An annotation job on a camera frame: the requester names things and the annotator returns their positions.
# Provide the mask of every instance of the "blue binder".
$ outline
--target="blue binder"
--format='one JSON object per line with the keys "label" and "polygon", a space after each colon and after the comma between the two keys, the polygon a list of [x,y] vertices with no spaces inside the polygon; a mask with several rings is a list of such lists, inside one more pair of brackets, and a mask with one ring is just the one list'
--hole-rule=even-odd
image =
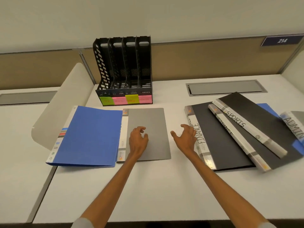
{"label": "blue binder", "polygon": [[123,112],[75,106],[47,164],[114,167]]}

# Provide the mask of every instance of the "white desk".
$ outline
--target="white desk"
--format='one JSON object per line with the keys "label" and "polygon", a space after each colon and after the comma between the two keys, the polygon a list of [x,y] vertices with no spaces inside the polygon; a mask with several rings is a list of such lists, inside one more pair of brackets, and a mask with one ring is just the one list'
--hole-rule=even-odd
{"label": "white desk", "polygon": [[[222,96],[189,97],[185,83],[250,79],[257,79],[268,91],[245,95],[254,102],[268,103],[278,113],[304,111],[304,95],[280,75],[157,81],[153,82],[152,105],[102,107],[92,92],[89,107],[163,107],[172,155],[170,160],[136,163],[109,222],[228,219],[190,161],[177,149],[170,131],[182,132],[180,124],[187,123],[184,106]],[[73,222],[120,167],[58,167],[34,223]],[[303,173],[304,158],[265,174],[252,168],[218,175],[266,218],[290,219],[304,218]]]}
{"label": "white desk", "polygon": [[[4,93],[58,88],[1,90]],[[0,223],[32,222],[55,172],[50,151],[33,141],[32,126],[47,104],[0,106]]]}

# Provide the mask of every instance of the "yellow sticky note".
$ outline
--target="yellow sticky note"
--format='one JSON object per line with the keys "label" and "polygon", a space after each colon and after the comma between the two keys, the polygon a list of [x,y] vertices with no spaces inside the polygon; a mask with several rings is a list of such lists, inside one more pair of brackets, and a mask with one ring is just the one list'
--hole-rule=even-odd
{"label": "yellow sticky note", "polygon": [[102,105],[114,105],[112,97],[99,97]]}
{"label": "yellow sticky note", "polygon": [[139,104],[138,94],[126,95],[128,104]]}

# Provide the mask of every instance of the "gray binder cover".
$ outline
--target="gray binder cover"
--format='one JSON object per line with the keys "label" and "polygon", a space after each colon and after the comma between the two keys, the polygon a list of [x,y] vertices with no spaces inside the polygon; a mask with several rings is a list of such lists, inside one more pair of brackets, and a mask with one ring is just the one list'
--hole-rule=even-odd
{"label": "gray binder cover", "polygon": [[149,136],[146,150],[139,161],[171,159],[168,132],[163,108],[124,109],[117,161],[125,161],[130,153],[132,130],[145,126]]}

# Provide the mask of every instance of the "file holder compartment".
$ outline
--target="file holder compartment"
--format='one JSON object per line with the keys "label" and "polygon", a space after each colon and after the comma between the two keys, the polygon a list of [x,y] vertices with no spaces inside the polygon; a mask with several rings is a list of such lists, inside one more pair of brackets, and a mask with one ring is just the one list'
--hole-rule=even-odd
{"label": "file holder compartment", "polygon": [[93,51],[103,106],[153,103],[150,36],[97,38]]}

